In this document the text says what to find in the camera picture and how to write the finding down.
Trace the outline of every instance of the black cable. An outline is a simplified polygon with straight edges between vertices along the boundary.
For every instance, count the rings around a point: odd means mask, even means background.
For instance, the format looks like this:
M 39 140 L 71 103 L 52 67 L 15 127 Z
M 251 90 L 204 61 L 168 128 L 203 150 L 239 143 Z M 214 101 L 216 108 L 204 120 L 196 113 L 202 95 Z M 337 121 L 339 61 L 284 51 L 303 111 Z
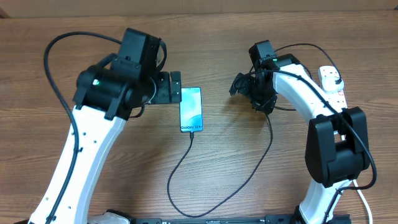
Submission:
M 61 202 L 61 199 L 62 199 L 62 197 L 63 197 L 63 195 L 65 193 L 65 190 L 68 187 L 70 177 L 72 176 L 73 169 L 75 168 L 77 154 L 79 152 L 79 134 L 78 134 L 78 129 L 77 129 L 77 124 L 76 124 L 75 118 L 73 117 L 72 111 L 70 110 L 70 108 L 68 106 L 68 103 L 65 101 L 65 99 L 63 98 L 60 90 L 58 89 L 57 85 L 55 84 L 55 82 L 54 82 L 54 80 L 53 80 L 53 78 L 51 76 L 50 68 L 49 68 L 49 53 L 50 53 L 50 49 L 52 48 L 52 46 L 57 41 L 59 41 L 59 40 L 61 40 L 63 38 L 72 36 L 72 35 L 90 35 L 90 36 L 93 36 L 93 37 L 99 37 L 99 38 L 102 38 L 102 39 L 110 40 L 110 41 L 113 41 L 113 42 L 115 42 L 117 44 L 121 44 L 120 40 L 117 40 L 117 39 L 114 39 L 112 37 L 108 37 L 108 36 L 105 36 L 105 35 L 102 35 L 102 34 L 96 34 L 96 33 L 92 33 L 92 32 L 76 31 L 76 32 L 69 32 L 69 33 L 66 33 L 66 34 L 62 34 L 62 35 L 56 37 L 55 39 L 53 39 L 48 44 L 48 46 L 45 49 L 44 58 L 43 58 L 45 75 L 46 75 L 47 80 L 49 81 L 54 93 L 56 94 L 57 98 L 60 100 L 63 109 L 65 109 L 65 111 L 67 112 L 69 120 L 70 120 L 70 122 L 72 124 L 73 135 L 75 137 L 75 146 L 73 148 L 72 161 L 70 163 L 70 167 L 69 167 L 69 170 L 68 170 L 68 173 L 67 173 L 67 177 L 65 178 L 65 181 L 64 181 L 64 183 L 62 185 L 60 193 L 58 194 L 58 197 L 57 197 L 57 199 L 56 199 L 56 201 L 54 203 L 54 206 L 51 209 L 51 212 L 50 212 L 49 216 L 47 217 L 47 220 L 46 220 L 45 224 L 49 224 L 51 221 L 55 220 L 55 218 L 56 218 L 54 216 L 55 212 L 57 211 L 57 208 L 58 208 L 58 206 L 59 206 L 59 204 Z
M 100 67 L 105 67 L 107 64 L 111 63 L 114 59 L 116 59 L 118 55 L 116 53 L 110 53 L 108 56 L 106 56 L 104 59 L 100 60 L 97 65 Z
M 228 201 L 231 197 L 233 197 L 234 195 L 236 195 L 244 186 L 246 186 L 246 184 L 247 184 L 247 183 L 250 181 L 250 179 L 253 177 L 254 173 L 257 171 L 257 168 L 260 166 L 262 160 L 265 158 L 265 156 L 267 155 L 267 152 L 268 152 L 269 148 L 270 148 L 271 145 L 272 145 L 272 140 L 273 140 L 273 138 L 274 138 L 274 133 L 272 132 L 272 125 L 271 125 L 271 121 L 270 121 L 268 115 L 266 115 L 266 117 L 267 117 L 267 120 L 268 120 L 269 132 L 270 132 L 271 138 L 270 138 L 270 140 L 269 140 L 269 145 L 268 145 L 268 147 L 267 147 L 265 153 L 262 155 L 260 161 L 258 162 L 256 168 L 254 168 L 253 172 L 251 173 L 251 175 L 249 176 L 249 178 L 247 179 L 247 181 L 245 181 L 245 183 L 243 183 L 243 184 L 240 186 L 240 188 L 238 188 L 237 190 L 235 190 L 235 192 L 233 192 L 230 196 L 228 196 L 226 199 L 224 199 L 224 200 L 223 200 L 222 202 L 220 202 L 218 205 L 214 206 L 212 209 L 210 209 L 209 211 L 207 211 L 207 212 L 205 212 L 205 213 L 203 213 L 203 214 L 201 214 L 201 215 L 188 215 L 188 214 L 183 213 L 181 210 L 179 210 L 179 209 L 177 208 L 177 206 L 175 206 L 175 204 L 173 203 L 173 200 L 172 200 L 172 198 L 171 198 L 171 196 L 170 196 L 170 189 L 169 189 L 169 187 L 170 187 L 170 181 L 171 181 L 171 179 L 172 179 L 172 177 L 173 177 L 174 172 L 178 169 L 178 167 L 180 166 L 181 162 L 182 162 L 182 161 L 184 160 L 184 158 L 187 156 L 188 152 L 190 151 L 190 149 L 191 149 L 191 147 L 192 147 L 193 132 L 190 133 L 191 144 L 189 145 L 188 150 L 186 151 L 186 153 L 184 154 L 184 156 L 181 158 L 180 162 L 178 162 L 178 164 L 175 166 L 174 170 L 173 170 L 172 173 L 170 174 L 169 180 L 167 181 L 167 196 L 169 196 L 170 203 L 173 205 L 173 207 L 174 207 L 181 215 L 184 215 L 184 216 L 189 217 L 189 218 L 199 218 L 199 217 L 203 217 L 203 216 L 209 214 L 210 212 L 214 211 L 214 210 L 215 210 L 216 208 L 218 208 L 220 205 L 224 204 L 224 203 L 225 203 L 226 201 Z
M 284 111 L 296 111 L 296 109 L 293 109 L 293 108 L 283 108 L 280 106 L 274 106 L 274 108 L 278 109 L 278 110 L 284 110 Z
M 139 118 L 144 114 L 144 111 L 145 111 L 145 105 L 141 106 L 141 110 L 138 112 L 138 114 L 130 116 L 129 118 Z
M 340 84 L 340 83 L 341 83 L 341 81 L 342 81 L 342 79 L 341 79 L 341 73 L 340 73 L 340 71 L 338 70 L 338 68 L 337 68 L 337 66 L 336 66 L 336 64 L 335 64 L 335 62 L 329 57 L 329 55 L 325 52 L 325 50 L 323 50 L 323 49 L 322 49 L 321 47 L 319 47 L 319 46 L 316 46 L 315 44 L 308 44 L 308 43 L 290 44 L 290 45 L 287 45 L 287 46 L 285 46 L 285 47 L 280 47 L 280 48 L 276 49 L 275 52 L 277 52 L 278 50 L 282 50 L 282 49 L 288 48 L 288 47 L 294 47 L 294 46 L 300 46 L 300 45 L 307 45 L 307 46 L 316 47 L 317 49 L 319 49 L 320 51 L 322 51 L 322 53 L 325 54 L 325 56 L 329 59 L 330 63 L 336 68 L 336 71 L 337 71 L 338 76 L 339 76 L 339 79 L 336 80 L 336 84 Z
M 311 72 L 310 72 L 310 70 L 307 68 L 307 66 L 305 66 L 304 64 L 301 64 L 301 66 L 307 71 L 308 76 L 312 79 Z M 280 106 L 274 106 L 274 108 L 275 108 L 275 109 L 278 109 L 278 110 L 284 110 L 284 111 L 296 111 L 296 109 L 294 109 L 294 108 L 283 108 L 283 107 L 280 107 Z
M 258 72 L 277 72 L 277 73 L 282 73 L 284 75 L 288 75 L 294 78 L 297 78 L 298 80 L 300 80 L 301 82 L 304 82 L 313 92 L 314 94 L 320 99 L 320 101 L 331 111 L 333 112 L 342 122 L 343 124 L 346 126 L 347 130 L 350 132 L 350 134 L 352 134 L 355 138 L 355 140 L 357 140 L 357 142 L 359 142 L 359 144 L 361 145 L 361 147 L 365 150 L 365 153 L 368 155 L 369 160 L 370 160 L 370 164 L 372 167 L 372 181 L 370 181 L 370 183 L 368 185 L 365 186 L 360 186 L 360 187 L 340 187 L 339 189 L 336 190 L 336 193 L 334 194 L 328 209 L 325 212 L 325 217 L 323 219 L 323 223 L 326 223 L 326 220 L 329 216 L 329 213 L 331 211 L 331 208 L 333 206 L 333 204 L 335 203 L 336 199 L 337 199 L 337 195 L 341 194 L 342 191 L 344 190 L 366 190 L 371 188 L 375 183 L 376 183 L 376 179 L 377 179 L 377 170 L 376 170 L 376 165 L 374 163 L 373 157 L 369 151 L 369 149 L 365 146 L 365 144 L 362 142 L 362 140 L 359 138 L 359 136 L 356 134 L 355 130 L 353 129 L 353 127 L 351 127 L 351 125 L 349 125 L 349 123 L 347 122 L 347 120 L 345 120 L 341 114 L 339 114 L 339 112 L 337 112 L 332 106 L 330 106 L 329 102 L 327 100 L 325 100 L 321 94 L 317 91 L 317 89 L 315 89 L 314 86 L 311 85 L 311 83 L 309 83 L 308 81 L 306 81 L 306 79 L 304 79 L 303 77 L 301 77 L 301 75 L 296 75 L 290 72 L 285 72 L 285 71 L 281 71 L 281 70 L 258 70 L 255 72 L 249 72 L 247 74 L 245 74 L 245 76 L 248 75 L 253 75 L 255 73 Z

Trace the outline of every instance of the smartphone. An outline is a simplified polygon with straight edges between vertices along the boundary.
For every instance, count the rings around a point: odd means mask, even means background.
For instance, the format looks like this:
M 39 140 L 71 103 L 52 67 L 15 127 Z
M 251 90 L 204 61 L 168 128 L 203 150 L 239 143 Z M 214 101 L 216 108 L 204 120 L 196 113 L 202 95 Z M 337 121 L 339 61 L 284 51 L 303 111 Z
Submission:
M 199 87 L 182 88 L 180 103 L 180 130 L 183 133 L 203 131 L 201 90 Z

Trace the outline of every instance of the wood grain surface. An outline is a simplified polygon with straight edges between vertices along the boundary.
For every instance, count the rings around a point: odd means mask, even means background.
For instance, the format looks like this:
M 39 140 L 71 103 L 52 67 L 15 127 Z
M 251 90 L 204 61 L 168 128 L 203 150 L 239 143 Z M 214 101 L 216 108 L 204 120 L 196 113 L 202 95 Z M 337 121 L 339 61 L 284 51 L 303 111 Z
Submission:
M 243 96 L 231 97 L 238 72 L 250 67 L 248 49 L 269 39 L 274 48 L 299 42 L 323 47 L 346 83 L 349 107 L 368 119 L 369 144 L 379 178 L 364 192 L 376 223 L 398 216 L 398 13 L 296 12 L 139 17 L 75 17 L 0 20 L 0 223 L 30 217 L 43 197 L 65 144 L 69 120 L 43 70 L 46 45 L 70 31 L 98 32 L 121 39 L 127 27 L 161 37 L 169 51 L 164 70 L 179 70 L 183 87 L 203 91 L 204 127 L 175 173 L 171 194 L 184 212 L 203 213 L 250 175 L 269 143 L 264 114 Z M 50 53 L 50 68 L 72 106 L 77 75 L 116 44 L 94 37 L 69 37 Z M 292 53 L 317 77 L 328 60 L 317 49 Z M 279 106 L 290 106 L 279 96 Z M 245 188 L 206 217 L 261 217 L 292 213 L 304 198 L 310 175 L 304 162 L 307 126 L 297 112 L 270 115 L 274 143 Z M 134 217 L 183 218 L 171 206 L 166 183 L 187 150 L 179 131 L 178 105 L 148 106 L 130 119 L 115 142 L 96 186 L 90 214 L 108 208 Z M 371 171 L 359 177 L 367 184 Z M 366 223 L 356 192 L 345 192 L 335 213 Z
M 11 18 L 393 10 L 398 0 L 1 0 Z

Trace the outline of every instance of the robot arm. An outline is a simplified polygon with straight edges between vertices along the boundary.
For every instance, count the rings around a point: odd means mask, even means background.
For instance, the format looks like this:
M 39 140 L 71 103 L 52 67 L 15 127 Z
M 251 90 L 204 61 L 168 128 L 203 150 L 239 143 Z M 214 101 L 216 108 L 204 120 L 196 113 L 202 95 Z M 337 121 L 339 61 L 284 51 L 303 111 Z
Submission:
M 348 186 L 356 179 L 362 170 L 369 167 L 369 160 L 363 148 L 356 144 L 309 85 L 338 113 L 351 121 L 350 125 L 368 145 L 366 117 L 359 108 L 346 109 L 345 99 L 341 103 L 340 97 L 325 93 L 310 79 L 293 55 L 276 56 L 268 40 L 253 45 L 249 54 L 255 68 L 251 74 L 255 77 L 238 74 L 229 92 L 234 95 L 239 91 L 251 100 L 255 110 L 265 114 L 272 113 L 276 94 L 279 93 L 289 100 L 308 124 L 305 162 L 312 180 L 304 201 L 296 207 L 292 223 L 320 224 L 336 190 Z M 263 70 L 281 72 L 262 72 Z M 309 85 L 284 72 L 300 76 Z M 328 86 L 329 90 L 342 90 L 344 85 L 343 82 L 336 83 L 334 79 L 328 83 L 333 85 Z M 336 134 L 341 135 L 341 142 L 335 142 Z M 337 196 L 327 214 L 327 222 L 333 219 L 333 210 L 340 196 Z
M 111 54 L 80 73 L 72 111 L 80 150 L 73 173 L 55 215 L 49 217 L 73 161 L 75 133 L 71 126 L 50 185 L 28 223 L 130 223 L 117 212 L 91 218 L 87 214 L 108 152 L 132 109 L 145 104 L 181 102 L 181 74 L 160 71 L 165 56 L 156 67 L 159 47 L 166 56 L 165 44 L 160 39 L 127 29 L 117 55 Z M 104 68 L 108 63 L 109 70 Z

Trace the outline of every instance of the green led light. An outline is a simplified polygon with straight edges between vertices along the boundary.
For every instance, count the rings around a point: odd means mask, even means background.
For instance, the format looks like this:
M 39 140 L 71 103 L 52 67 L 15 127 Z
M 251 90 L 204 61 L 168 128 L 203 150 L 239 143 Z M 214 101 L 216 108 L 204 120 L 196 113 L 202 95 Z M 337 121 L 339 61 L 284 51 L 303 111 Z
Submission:
M 100 81 L 98 79 L 94 79 L 93 85 L 99 85 L 99 84 L 100 84 Z

